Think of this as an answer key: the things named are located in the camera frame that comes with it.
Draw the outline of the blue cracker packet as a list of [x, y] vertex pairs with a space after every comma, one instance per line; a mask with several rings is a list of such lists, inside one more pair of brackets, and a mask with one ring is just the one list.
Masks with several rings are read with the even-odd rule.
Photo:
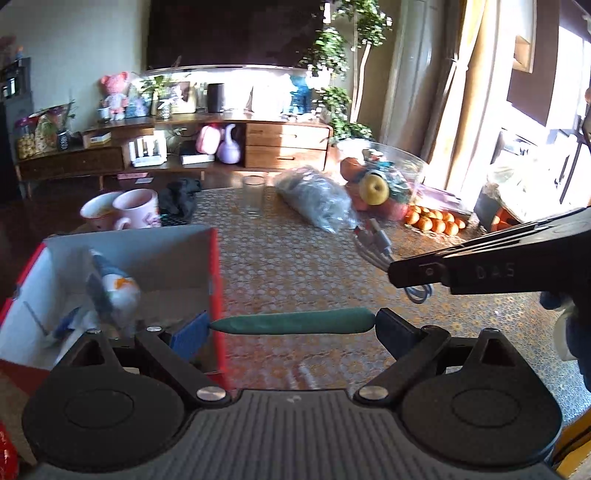
[[85, 332], [95, 326], [95, 315], [88, 308], [75, 307], [45, 336], [44, 346], [51, 347], [61, 344], [75, 331]]

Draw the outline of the pink bag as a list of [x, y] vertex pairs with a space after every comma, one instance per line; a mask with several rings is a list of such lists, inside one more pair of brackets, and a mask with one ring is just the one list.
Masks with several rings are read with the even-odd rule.
[[197, 134], [195, 150], [200, 154], [214, 155], [221, 142], [221, 129], [215, 124], [205, 124]]

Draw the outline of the black cloth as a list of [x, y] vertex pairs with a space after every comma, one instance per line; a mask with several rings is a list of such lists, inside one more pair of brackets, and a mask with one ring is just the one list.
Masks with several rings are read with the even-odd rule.
[[201, 191], [198, 179], [180, 178], [166, 185], [158, 193], [158, 208], [161, 215], [190, 221], [197, 208], [197, 194]]

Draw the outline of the black speaker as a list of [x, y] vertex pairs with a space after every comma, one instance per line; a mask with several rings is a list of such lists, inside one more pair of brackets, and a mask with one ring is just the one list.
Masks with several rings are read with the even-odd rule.
[[224, 83], [209, 83], [206, 88], [206, 107], [208, 113], [222, 113], [224, 102]]

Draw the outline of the wall television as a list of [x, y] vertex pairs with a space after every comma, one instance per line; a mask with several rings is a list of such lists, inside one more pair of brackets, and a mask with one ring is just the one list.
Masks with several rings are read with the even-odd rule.
[[315, 0], [152, 1], [146, 67], [297, 67], [322, 29], [324, 6]]

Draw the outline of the clear fruit bowl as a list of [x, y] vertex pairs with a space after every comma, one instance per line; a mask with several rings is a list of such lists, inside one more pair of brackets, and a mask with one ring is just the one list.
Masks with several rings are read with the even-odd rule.
[[423, 182], [427, 163], [382, 143], [363, 139], [339, 142], [339, 173], [353, 209], [378, 219], [402, 221]]

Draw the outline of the red cardboard box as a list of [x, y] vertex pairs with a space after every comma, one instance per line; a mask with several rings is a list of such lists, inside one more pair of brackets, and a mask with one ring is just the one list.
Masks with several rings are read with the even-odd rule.
[[228, 387], [216, 229], [157, 227], [43, 240], [1, 309], [1, 372], [32, 394], [87, 330], [127, 340], [146, 328]]

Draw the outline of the potted tree plant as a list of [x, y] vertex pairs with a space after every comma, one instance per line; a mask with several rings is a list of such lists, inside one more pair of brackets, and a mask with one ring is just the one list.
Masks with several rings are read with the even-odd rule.
[[359, 122], [367, 63], [392, 27], [377, 1], [322, 3], [322, 27], [300, 65], [308, 71], [315, 113], [331, 126], [335, 142], [373, 137], [370, 127]]

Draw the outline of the purple vase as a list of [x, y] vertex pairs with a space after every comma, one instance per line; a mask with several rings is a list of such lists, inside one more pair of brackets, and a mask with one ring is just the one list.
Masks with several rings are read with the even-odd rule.
[[228, 124], [222, 129], [221, 143], [216, 151], [217, 159], [225, 165], [238, 164], [242, 155], [239, 144], [232, 138], [233, 129], [235, 124]]

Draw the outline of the dark tall cabinet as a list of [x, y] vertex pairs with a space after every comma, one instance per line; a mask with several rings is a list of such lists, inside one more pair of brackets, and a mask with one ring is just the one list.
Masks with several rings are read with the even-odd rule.
[[16, 173], [16, 123], [33, 113], [31, 58], [22, 57], [1, 68], [0, 103], [0, 200], [1, 204], [20, 199]]

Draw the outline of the pink mug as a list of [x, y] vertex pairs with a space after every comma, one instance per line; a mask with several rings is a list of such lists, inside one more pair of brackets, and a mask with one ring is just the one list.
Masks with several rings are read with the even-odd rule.
[[161, 226], [158, 196], [151, 189], [133, 189], [114, 199], [114, 230], [145, 229]]

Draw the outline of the wooden tv sideboard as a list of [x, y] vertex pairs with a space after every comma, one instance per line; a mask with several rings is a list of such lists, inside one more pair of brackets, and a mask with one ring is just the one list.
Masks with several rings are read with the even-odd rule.
[[[202, 126], [222, 129], [235, 124], [232, 138], [240, 146], [238, 164], [225, 165], [214, 155], [200, 154], [195, 140]], [[332, 128], [321, 121], [256, 119], [243, 114], [177, 114], [169, 120], [132, 118], [97, 125], [82, 132], [82, 145], [40, 153], [16, 164], [18, 180], [32, 190], [35, 182], [108, 175], [137, 178], [152, 172], [224, 170], [273, 172], [311, 166], [325, 169]]]

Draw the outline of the grey white plastic bag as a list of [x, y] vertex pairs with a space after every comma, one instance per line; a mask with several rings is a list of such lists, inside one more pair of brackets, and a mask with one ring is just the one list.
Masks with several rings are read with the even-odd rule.
[[122, 336], [135, 332], [135, 314], [141, 299], [137, 282], [97, 250], [88, 250], [86, 293], [98, 319]]

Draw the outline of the black remote control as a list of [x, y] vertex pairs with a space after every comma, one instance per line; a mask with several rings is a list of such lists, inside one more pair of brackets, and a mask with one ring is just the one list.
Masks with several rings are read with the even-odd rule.
[[160, 215], [160, 224], [162, 227], [184, 226], [184, 225], [189, 225], [190, 221], [184, 219], [183, 217], [176, 216], [176, 215], [161, 214]]

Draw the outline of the pile of tangerines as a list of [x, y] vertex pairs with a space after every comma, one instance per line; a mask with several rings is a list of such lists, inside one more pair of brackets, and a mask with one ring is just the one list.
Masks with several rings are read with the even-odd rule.
[[454, 237], [467, 228], [468, 220], [468, 214], [411, 205], [404, 217], [404, 224], [423, 233]]

